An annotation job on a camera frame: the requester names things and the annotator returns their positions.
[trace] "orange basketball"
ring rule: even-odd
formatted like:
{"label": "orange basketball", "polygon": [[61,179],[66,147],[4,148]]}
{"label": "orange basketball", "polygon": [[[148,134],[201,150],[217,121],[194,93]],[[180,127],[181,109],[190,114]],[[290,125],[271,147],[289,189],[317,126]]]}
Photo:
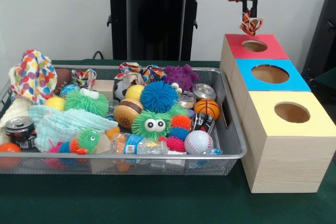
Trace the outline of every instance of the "orange basketball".
{"label": "orange basketball", "polygon": [[194,111],[196,113],[204,113],[206,115],[210,114],[215,120],[219,117],[219,106],[211,99],[201,99],[196,102]]}

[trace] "black cable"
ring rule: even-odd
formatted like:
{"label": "black cable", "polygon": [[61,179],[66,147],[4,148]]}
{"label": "black cable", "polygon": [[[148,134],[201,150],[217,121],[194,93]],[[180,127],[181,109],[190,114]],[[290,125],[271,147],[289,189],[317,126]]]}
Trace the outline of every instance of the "black cable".
{"label": "black cable", "polygon": [[94,53],[92,59],[94,60],[96,58],[97,55],[100,55],[100,58],[103,60],[104,59],[104,56],[103,54],[101,53],[101,51],[97,51]]}

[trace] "yellow ball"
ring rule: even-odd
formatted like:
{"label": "yellow ball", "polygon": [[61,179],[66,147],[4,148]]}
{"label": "yellow ball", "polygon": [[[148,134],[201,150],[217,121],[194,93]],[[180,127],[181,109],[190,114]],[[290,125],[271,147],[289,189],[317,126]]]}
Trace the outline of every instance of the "yellow ball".
{"label": "yellow ball", "polygon": [[125,98],[135,99],[137,101],[140,101],[140,96],[141,96],[143,89],[144,89],[143,85],[137,84],[137,85],[130,86],[126,91]]}
{"label": "yellow ball", "polygon": [[51,97],[44,103],[44,105],[59,111],[63,111],[65,106],[65,100],[61,97]]}

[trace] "table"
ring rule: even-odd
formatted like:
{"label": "table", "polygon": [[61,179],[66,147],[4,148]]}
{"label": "table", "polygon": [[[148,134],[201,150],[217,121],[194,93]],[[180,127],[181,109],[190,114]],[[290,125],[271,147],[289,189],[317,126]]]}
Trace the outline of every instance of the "table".
{"label": "table", "polygon": [[[60,63],[120,61],[54,61]],[[0,217],[36,224],[336,223],[336,166],[316,194],[251,194],[240,161],[228,176],[0,175]]]}

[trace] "light blue cloth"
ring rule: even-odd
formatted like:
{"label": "light blue cloth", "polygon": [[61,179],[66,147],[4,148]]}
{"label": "light blue cloth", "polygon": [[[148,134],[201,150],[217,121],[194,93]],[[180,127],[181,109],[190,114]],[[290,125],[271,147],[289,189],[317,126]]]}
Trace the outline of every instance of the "light blue cloth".
{"label": "light blue cloth", "polygon": [[85,110],[58,111],[45,105],[30,106],[29,117],[34,121],[37,133],[35,146],[40,152],[50,150],[50,141],[54,146],[58,142],[71,141],[83,128],[92,127],[106,131],[118,126],[115,121],[109,121]]}

